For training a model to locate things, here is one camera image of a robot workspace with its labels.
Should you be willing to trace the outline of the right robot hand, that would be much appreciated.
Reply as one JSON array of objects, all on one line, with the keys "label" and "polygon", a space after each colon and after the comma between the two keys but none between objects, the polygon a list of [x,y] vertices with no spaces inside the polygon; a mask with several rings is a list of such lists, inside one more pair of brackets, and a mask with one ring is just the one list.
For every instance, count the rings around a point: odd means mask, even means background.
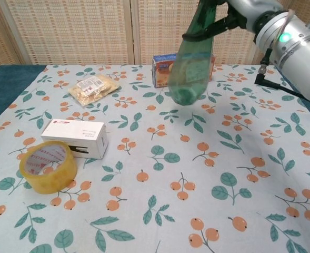
[{"label": "right robot hand", "polygon": [[[214,21],[217,6],[224,3],[228,5],[227,16]],[[182,38],[200,42],[237,27],[256,34],[271,18],[284,11],[278,1],[199,1],[190,27]]]}]

